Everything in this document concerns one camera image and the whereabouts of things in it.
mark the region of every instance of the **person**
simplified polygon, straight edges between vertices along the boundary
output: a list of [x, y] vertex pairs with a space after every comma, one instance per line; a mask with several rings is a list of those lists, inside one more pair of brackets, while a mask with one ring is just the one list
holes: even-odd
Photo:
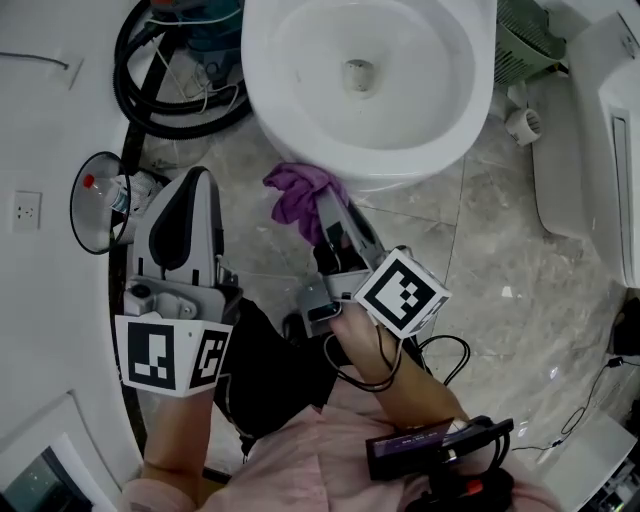
[[[239, 351], [245, 352], [242, 358], [235, 358], [237, 366], [232, 370], [249, 366], [244, 375], [252, 372], [256, 375], [250, 386], [241, 386], [240, 394], [229, 394], [227, 388], [223, 395], [227, 400], [230, 396], [236, 397], [232, 412], [233, 404], [239, 403], [238, 398], [249, 400], [245, 411], [239, 413], [242, 425], [238, 426], [237, 416], [228, 417], [245, 438], [254, 439], [245, 464], [225, 488], [208, 498], [201, 510], [404, 511], [428, 488], [427, 477], [413, 475], [390, 482], [371, 481], [365, 441], [391, 434], [395, 428], [432, 425], [452, 418], [466, 422], [469, 417], [456, 396], [421, 368], [414, 357], [403, 352], [393, 383], [386, 391], [363, 391], [335, 379], [334, 373], [328, 396], [320, 401], [317, 397], [310, 398], [309, 393], [300, 393], [299, 389], [314, 388], [314, 383], [323, 380], [319, 372], [310, 370], [314, 365], [306, 364], [310, 360], [300, 359], [297, 362], [305, 364], [296, 366], [302, 367], [302, 371], [287, 374], [283, 368], [292, 363], [287, 357], [281, 358], [283, 366], [274, 371], [264, 369], [267, 365], [259, 352], [254, 357], [247, 356], [247, 346], [243, 343], [252, 343], [250, 340], [258, 338], [262, 342], [253, 343], [250, 348], [259, 351], [260, 347], [269, 346], [264, 343], [268, 329], [260, 326], [265, 318], [255, 304], [243, 300], [241, 320], [228, 350], [236, 345]], [[352, 363], [342, 367], [345, 373], [368, 383], [381, 382], [389, 376], [379, 341], [389, 361], [396, 356], [397, 342], [385, 329], [377, 330], [362, 307], [345, 304], [343, 313], [331, 320], [331, 328], [339, 342], [337, 349], [341, 348], [346, 357], [344, 363]], [[309, 357], [315, 357], [315, 366], [322, 366], [318, 363], [317, 350], [310, 354]], [[231, 360], [235, 357], [229, 352], [227, 356], [231, 356]], [[269, 375], [276, 380], [276, 388], [269, 388], [271, 379], [265, 377]], [[225, 387], [222, 380], [221, 377], [217, 388]], [[311, 395], [319, 396], [321, 388], [327, 388], [326, 379]], [[288, 400], [287, 393], [295, 395], [294, 399]], [[163, 398], [145, 447], [142, 475], [123, 490], [122, 512], [196, 510], [213, 399], [211, 391], [188, 398]], [[224, 405], [223, 402], [216, 396], [216, 403]], [[278, 404], [283, 402], [294, 405], [282, 408]], [[248, 434], [246, 429], [252, 422], [259, 426], [253, 434]], [[463, 460], [460, 471], [482, 472], [489, 465], [492, 452], [489, 447], [474, 452]], [[511, 496], [514, 510], [560, 510], [551, 494], [535, 482], [515, 457], [508, 455], [502, 468], [515, 482]]]

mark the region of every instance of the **bathroom floor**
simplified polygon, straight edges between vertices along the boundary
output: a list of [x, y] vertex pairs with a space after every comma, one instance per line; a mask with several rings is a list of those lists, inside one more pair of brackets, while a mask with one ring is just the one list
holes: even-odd
[[[279, 161], [249, 118], [216, 135], [199, 162], [220, 186], [225, 261], [239, 274], [245, 296], [276, 326], [294, 309], [296, 290], [315, 270], [311, 248], [296, 227], [271, 220], [278, 193], [261, 180]], [[468, 414], [514, 418], [515, 447], [557, 440], [608, 359], [609, 331], [626, 290], [607, 277], [589, 244], [544, 230], [530, 149], [518, 147], [490, 116], [473, 148], [441, 174], [407, 189], [354, 199], [386, 247], [411, 246], [452, 291], [425, 330], [469, 342], [473, 355], [451, 384]], [[425, 356], [444, 379], [461, 349], [439, 343]], [[638, 389], [640, 371], [606, 370], [592, 406], [621, 419]], [[148, 426], [155, 400], [139, 395]], [[218, 412], [211, 440], [207, 465], [233, 473], [242, 464], [240, 444]], [[544, 467], [538, 451], [518, 456], [532, 469]]]

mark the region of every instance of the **black pants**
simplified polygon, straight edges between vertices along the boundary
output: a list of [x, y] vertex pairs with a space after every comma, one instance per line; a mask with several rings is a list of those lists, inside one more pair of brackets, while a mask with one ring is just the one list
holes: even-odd
[[[235, 425], [245, 454], [255, 440], [275, 432], [308, 405], [323, 407], [337, 372], [324, 355], [324, 337], [295, 347], [273, 328], [255, 303], [243, 299], [240, 320], [234, 327], [215, 403]], [[405, 343], [420, 366], [415, 346]], [[337, 341], [328, 347], [339, 366], [351, 364]]]

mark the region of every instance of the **black device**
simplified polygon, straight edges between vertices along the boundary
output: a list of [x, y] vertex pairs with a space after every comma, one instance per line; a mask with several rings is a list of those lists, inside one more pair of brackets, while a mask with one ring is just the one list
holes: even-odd
[[500, 446], [501, 439], [508, 449], [506, 440], [512, 430], [512, 419], [494, 424], [488, 417], [479, 416], [460, 430], [449, 420], [369, 439], [366, 442], [369, 475], [372, 480], [388, 481], [414, 473], [430, 474], [491, 443]]

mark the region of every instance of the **toilet bowl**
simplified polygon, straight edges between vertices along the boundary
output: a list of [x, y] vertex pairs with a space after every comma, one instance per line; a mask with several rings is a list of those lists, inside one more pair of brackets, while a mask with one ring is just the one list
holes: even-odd
[[350, 191], [410, 185], [489, 111], [497, 0], [245, 0], [242, 63], [265, 134]]
[[615, 13], [567, 45], [569, 77], [530, 88], [545, 130], [536, 201], [552, 233], [590, 240], [609, 273], [640, 287], [640, 25]]

